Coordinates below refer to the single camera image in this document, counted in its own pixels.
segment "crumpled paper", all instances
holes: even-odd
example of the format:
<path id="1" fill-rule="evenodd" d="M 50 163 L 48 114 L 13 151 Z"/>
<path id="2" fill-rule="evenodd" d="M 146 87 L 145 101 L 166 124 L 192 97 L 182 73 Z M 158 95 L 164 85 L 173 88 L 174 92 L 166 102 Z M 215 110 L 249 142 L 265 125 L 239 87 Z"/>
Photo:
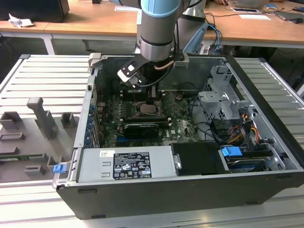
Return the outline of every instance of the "crumpled paper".
<path id="1" fill-rule="evenodd" d="M 9 13 L 9 22 L 17 28 L 34 25 L 30 19 L 19 19 L 13 17 L 10 13 Z"/>

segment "motherboard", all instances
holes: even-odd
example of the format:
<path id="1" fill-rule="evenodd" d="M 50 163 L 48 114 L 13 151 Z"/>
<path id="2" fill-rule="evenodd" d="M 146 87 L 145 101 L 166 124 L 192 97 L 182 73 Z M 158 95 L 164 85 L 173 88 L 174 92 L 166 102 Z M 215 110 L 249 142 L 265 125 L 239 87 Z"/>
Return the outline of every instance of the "motherboard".
<path id="1" fill-rule="evenodd" d="M 190 99 L 182 92 L 164 92 L 160 99 L 126 100 L 111 95 L 101 100 L 98 119 L 101 147 L 163 146 L 199 142 L 190 118 Z"/>

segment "power supply label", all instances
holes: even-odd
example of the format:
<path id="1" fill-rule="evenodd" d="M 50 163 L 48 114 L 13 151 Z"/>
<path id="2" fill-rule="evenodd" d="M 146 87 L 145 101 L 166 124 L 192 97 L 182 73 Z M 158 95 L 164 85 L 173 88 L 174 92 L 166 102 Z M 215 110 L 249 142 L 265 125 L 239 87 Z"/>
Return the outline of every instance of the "power supply label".
<path id="1" fill-rule="evenodd" d="M 115 180 L 152 177 L 149 152 L 115 153 L 113 178 Z"/>

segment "person's hand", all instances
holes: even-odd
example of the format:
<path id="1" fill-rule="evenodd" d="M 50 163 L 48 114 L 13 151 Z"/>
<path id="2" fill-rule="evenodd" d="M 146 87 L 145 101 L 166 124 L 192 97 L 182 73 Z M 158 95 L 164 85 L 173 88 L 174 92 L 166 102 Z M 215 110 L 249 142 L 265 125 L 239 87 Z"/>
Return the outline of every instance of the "person's hand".
<path id="1" fill-rule="evenodd" d="M 214 2 L 217 3 L 217 4 L 221 4 L 221 5 L 226 5 L 225 0 L 214 0 Z"/>

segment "desk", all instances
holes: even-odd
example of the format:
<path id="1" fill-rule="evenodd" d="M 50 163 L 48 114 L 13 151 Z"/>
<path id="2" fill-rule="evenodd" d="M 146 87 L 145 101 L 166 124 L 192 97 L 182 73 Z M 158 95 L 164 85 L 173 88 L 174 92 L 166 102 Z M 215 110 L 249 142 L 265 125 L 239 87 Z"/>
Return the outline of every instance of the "desk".
<path id="1" fill-rule="evenodd" d="M 293 2 L 276 3 L 281 9 L 290 10 L 303 6 Z M 56 53 L 52 39 L 82 40 L 136 40 L 136 12 L 114 11 L 115 4 L 104 2 L 92 4 L 91 1 L 69 0 L 70 12 L 64 23 L 35 22 L 34 27 L 15 28 L 7 21 L 0 21 L 0 32 L 7 37 L 42 38 L 47 52 Z M 214 15 L 228 15 L 235 12 L 211 2 L 205 12 Z M 216 18 L 216 25 L 223 34 L 222 44 L 304 48 L 304 29 L 301 24 L 284 21 L 276 16 L 269 16 L 270 21 L 242 19 L 240 16 Z M 215 39 L 213 31 L 207 31 L 204 40 Z"/>
<path id="2" fill-rule="evenodd" d="M 303 6 L 293 2 L 276 3 L 283 11 Z M 205 13 L 222 16 L 236 14 L 229 6 L 220 7 L 211 2 L 205 7 Z M 304 48 L 304 24 L 294 24 L 284 21 L 278 16 L 266 15 L 271 20 L 242 19 L 239 15 L 215 18 L 217 28 L 223 34 L 224 45 L 274 47 L 274 48 Z M 207 20 L 213 23 L 213 18 L 207 15 Z M 207 31 L 205 40 L 215 39 L 214 31 Z"/>

